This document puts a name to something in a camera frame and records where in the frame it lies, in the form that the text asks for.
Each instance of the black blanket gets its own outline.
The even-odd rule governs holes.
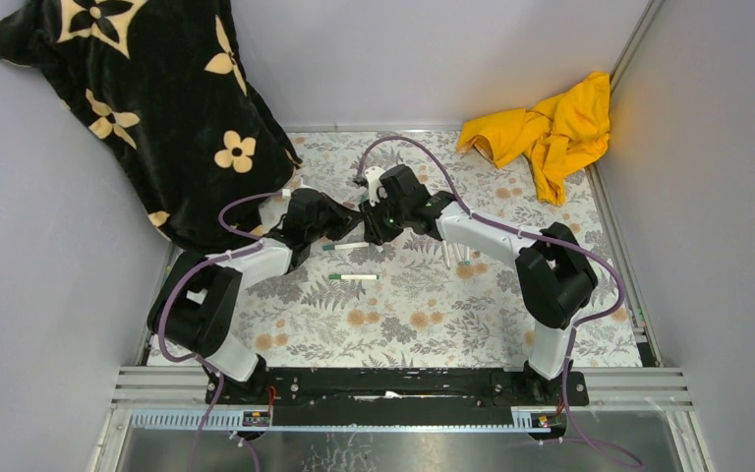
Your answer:
[[[247,244],[218,212],[301,163],[238,50],[229,0],[29,0],[0,22],[0,59],[41,71],[113,150],[151,223],[203,253]],[[254,230],[259,203],[227,223]]]

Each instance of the yellow towel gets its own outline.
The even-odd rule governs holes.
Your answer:
[[[610,140],[610,76],[585,81],[547,98],[531,111],[502,111],[464,124],[458,151],[476,148],[502,168],[524,153],[531,161],[537,197],[565,203],[563,179],[601,158]]]

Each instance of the floral table surface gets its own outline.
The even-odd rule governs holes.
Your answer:
[[[351,183],[358,159],[387,133],[292,134],[305,159],[291,188],[301,180],[353,207],[363,193]],[[458,134],[405,134],[442,159],[458,190],[476,209],[532,226],[568,225],[579,243],[609,258],[607,237],[585,171],[566,179],[567,202],[537,201],[525,158],[495,169],[478,154],[455,153]],[[417,149],[384,143],[370,165],[397,161],[412,167],[431,192],[446,189],[437,168]],[[266,227],[287,202],[262,207]],[[345,238],[360,241],[362,227]],[[448,269],[438,242],[406,231],[383,246],[323,251],[321,241],[296,271],[263,281],[239,294],[232,329],[270,366],[290,367],[519,367],[534,344],[534,321],[526,311],[516,273],[478,253],[469,265]],[[593,264],[600,279],[591,304],[597,313],[612,305],[616,291],[609,275]],[[377,281],[329,280],[331,273],[376,273]],[[168,365],[152,339],[149,365]],[[170,346],[172,352],[183,349]],[[578,329],[575,366],[632,367],[641,360],[632,325],[623,308]]]

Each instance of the white wall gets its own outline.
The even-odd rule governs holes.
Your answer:
[[[755,2],[666,2],[599,168],[717,470],[755,470]]]
[[[233,0],[286,127],[458,127],[610,71],[647,0]]]
[[[85,470],[166,250],[110,151],[0,62],[0,471]]]

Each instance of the yellow fabric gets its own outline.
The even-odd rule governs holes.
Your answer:
[[[610,76],[593,72],[585,81],[547,98],[531,111],[502,111],[464,124],[458,151],[475,148],[496,168],[525,154],[537,197],[565,203],[563,179],[606,153],[610,140]]]

